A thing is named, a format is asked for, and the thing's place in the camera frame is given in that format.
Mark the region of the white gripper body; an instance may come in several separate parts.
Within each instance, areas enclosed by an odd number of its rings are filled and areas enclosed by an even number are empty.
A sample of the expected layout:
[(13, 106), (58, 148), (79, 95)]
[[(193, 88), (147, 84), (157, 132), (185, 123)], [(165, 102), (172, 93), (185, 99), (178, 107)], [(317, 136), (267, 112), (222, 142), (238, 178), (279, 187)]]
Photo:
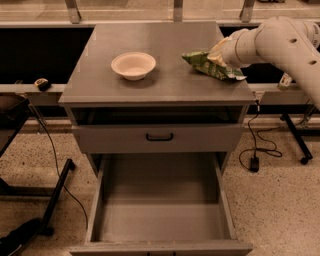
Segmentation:
[(242, 62), (237, 53), (239, 39), (235, 37), (225, 37), (221, 41), (220, 53), (224, 63), (233, 68), (241, 68)]

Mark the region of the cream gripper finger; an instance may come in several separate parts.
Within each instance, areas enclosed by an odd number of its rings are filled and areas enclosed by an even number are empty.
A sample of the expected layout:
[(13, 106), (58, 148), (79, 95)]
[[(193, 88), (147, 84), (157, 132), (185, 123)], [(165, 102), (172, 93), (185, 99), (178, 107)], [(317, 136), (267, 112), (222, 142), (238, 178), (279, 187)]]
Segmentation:
[(226, 61), (230, 52), (231, 38), (225, 37), (219, 41), (210, 51), (209, 54), (213, 56), (221, 55), (223, 60)]
[(209, 61), (211, 61), (212, 63), (216, 64), (216, 65), (219, 65), (221, 67), (226, 67), (227, 64), (225, 63), (225, 61), (223, 60), (222, 56), (221, 55), (218, 55), (218, 56), (213, 56), (211, 54), (209, 54), (207, 56), (207, 59)]

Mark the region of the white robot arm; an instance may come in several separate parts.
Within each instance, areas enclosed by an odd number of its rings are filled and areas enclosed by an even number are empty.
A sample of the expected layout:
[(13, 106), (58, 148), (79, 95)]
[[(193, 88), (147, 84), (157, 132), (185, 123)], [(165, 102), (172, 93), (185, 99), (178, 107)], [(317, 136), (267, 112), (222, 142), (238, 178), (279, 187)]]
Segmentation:
[(320, 109), (319, 26), (288, 17), (265, 20), (222, 39), (207, 58), (220, 66), (243, 68), (270, 63), (288, 74)]

